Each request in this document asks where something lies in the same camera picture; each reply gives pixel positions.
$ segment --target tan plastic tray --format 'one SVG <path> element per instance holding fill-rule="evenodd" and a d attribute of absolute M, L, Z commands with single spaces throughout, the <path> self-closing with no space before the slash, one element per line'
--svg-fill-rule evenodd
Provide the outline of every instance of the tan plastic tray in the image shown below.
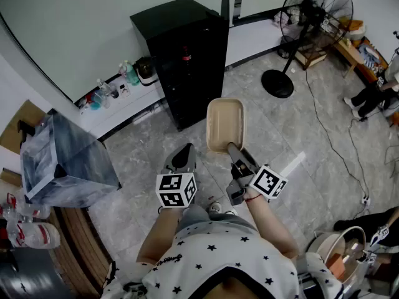
<path fill-rule="evenodd" d="M 243 148 L 245 133 L 244 105 L 236 98 L 215 98 L 206 114 L 206 144 L 211 151 L 228 154 L 233 142 Z"/>

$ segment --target black fan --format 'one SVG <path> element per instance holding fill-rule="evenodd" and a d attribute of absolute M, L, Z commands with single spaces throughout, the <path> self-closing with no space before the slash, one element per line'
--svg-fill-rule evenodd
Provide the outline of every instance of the black fan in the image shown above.
<path fill-rule="evenodd" d="M 352 0 L 286 0 L 280 25 L 282 41 L 293 43 L 290 57 L 282 72 L 268 70 L 262 75 L 262 85 L 271 95 L 287 98 L 294 85 L 286 72 L 299 50 L 312 54 L 322 52 L 346 34 L 353 17 Z"/>

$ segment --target black pants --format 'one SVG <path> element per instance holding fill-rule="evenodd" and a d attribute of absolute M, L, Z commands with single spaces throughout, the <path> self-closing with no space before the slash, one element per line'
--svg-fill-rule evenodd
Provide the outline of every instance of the black pants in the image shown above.
<path fill-rule="evenodd" d="M 352 221 L 345 221 L 343 227 L 344 229 L 352 227 L 352 226 L 360 226 L 363 228 L 366 234 L 366 241 L 370 242 L 373 235 L 377 232 L 378 228 L 384 226 L 389 218 L 392 216 L 395 208 L 391 208 L 386 212 L 381 212 L 379 214 L 366 215 L 359 218 L 356 218 Z M 359 230 L 352 230 L 348 233 L 348 240 L 352 238 L 361 238 L 361 234 L 359 235 Z M 388 236 L 379 242 L 380 245 L 384 245 L 387 247 L 394 247 L 399 245 L 399 219 L 395 221 L 390 227 L 390 231 Z"/>
<path fill-rule="evenodd" d="M 358 107 L 359 105 L 364 103 L 364 105 L 359 109 L 358 113 L 360 117 L 365 117 L 372 110 L 374 110 L 378 104 L 380 104 L 384 100 L 387 102 L 387 105 L 389 106 L 390 99 L 396 97 L 396 95 L 397 93 L 390 88 L 382 92 L 379 90 L 377 86 L 371 85 L 363 89 L 355 97 L 352 97 L 352 104 Z"/>

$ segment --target black refrigerator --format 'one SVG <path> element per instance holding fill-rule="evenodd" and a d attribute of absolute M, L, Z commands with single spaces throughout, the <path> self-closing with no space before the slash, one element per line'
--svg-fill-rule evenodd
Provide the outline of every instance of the black refrigerator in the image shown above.
<path fill-rule="evenodd" d="M 229 35 L 229 0 L 220 14 L 194 0 L 176 0 L 130 16 L 151 57 L 177 129 L 206 117 L 221 97 Z"/>

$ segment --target bracelet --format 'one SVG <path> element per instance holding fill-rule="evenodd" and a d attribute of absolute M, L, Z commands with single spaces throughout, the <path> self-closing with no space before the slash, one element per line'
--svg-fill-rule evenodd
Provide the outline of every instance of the bracelet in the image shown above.
<path fill-rule="evenodd" d="M 245 201 L 246 201 L 246 202 L 252 201 L 253 199 L 258 198 L 259 196 L 262 196 L 262 194 L 259 194 L 258 196 L 253 197 L 253 198 L 250 198 L 250 199 L 246 199 Z"/>

